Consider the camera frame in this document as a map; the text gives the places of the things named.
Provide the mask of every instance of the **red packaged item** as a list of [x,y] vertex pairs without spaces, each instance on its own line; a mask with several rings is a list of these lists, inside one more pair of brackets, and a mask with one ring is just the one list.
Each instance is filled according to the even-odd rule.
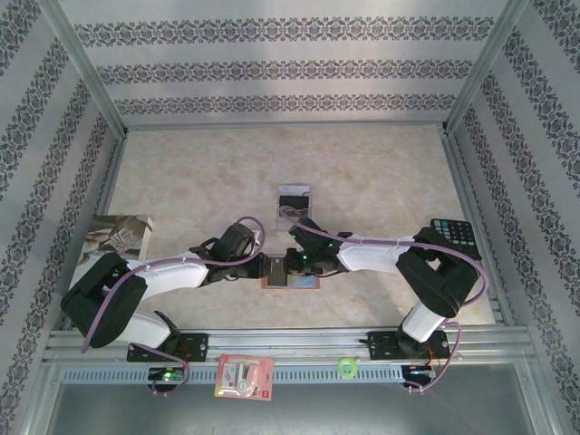
[[272,399],[274,360],[249,355],[219,357],[216,397],[233,397],[254,401]]

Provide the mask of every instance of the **patterned wallpaper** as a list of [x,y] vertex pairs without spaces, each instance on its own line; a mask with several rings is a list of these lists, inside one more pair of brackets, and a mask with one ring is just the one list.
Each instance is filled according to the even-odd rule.
[[16,433],[117,141],[34,1],[0,6],[0,434]]
[[505,3],[63,0],[63,7],[132,127],[444,121]]
[[532,1],[456,131],[512,309],[580,433],[580,14]]

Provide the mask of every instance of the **perforated cable channel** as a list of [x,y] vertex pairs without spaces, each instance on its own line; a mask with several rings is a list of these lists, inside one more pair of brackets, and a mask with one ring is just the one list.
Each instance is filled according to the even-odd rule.
[[[192,365],[189,380],[194,385],[216,383],[216,366],[196,367]],[[64,384],[76,385],[128,385],[147,382],[148,367],[69,367],[65,369]],[[359,366],[356,376],[344,379],[336,366],[283,366],[275,367],[275,384],[300,383],[386,383],[403,382],[402,370],[397,364]]]

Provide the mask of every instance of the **robotic arm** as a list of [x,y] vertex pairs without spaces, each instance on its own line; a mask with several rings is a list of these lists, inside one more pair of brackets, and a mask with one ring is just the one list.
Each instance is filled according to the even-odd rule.
[[[160,312],[138,311],[140,301],[184,285],[200,287],[222,279],[267,276],[270,259],[257,253],[263,244],[265,231],[261,231],[262,240],[258,240],[238,221],[221,238],[149,265],[107,254],[73,283],[61,307],[79,331],[91,337],[91,347],[122,340],[174,355],[179,347],[178,328]],[[366,269],[399,272],[405,277],[420,299],[397,332],[398,346],[409,358],[425,352],[433,331],[458,313],[479,277],[473,261],[462,259],[466,256],[429,227],[397,241],[363,239],[352,233],[331,236],[312,219],[303,218],[289,233],[302,249],[287,249],[284,265],[288,274]],[[432,267],[436,260],[439,264]]]

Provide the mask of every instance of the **beige floor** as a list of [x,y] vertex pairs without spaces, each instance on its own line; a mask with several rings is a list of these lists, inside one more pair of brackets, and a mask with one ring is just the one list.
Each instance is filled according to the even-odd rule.
[[[310,184],[314,220],[329,232],[416,234],[431,218],[462,218],[435,126],[132,132],[112,214],[155,221],[148,258],[174,256],[252,215],[268,229],[267,253],[292,239],[276,230],[279,184]],[[314,290],[263,290],[259,282],[184,288],[143,304],[181,328],[397,325],[416,297],[398,275],[339,275]],[[459,314],[493,324],[487,300]]]

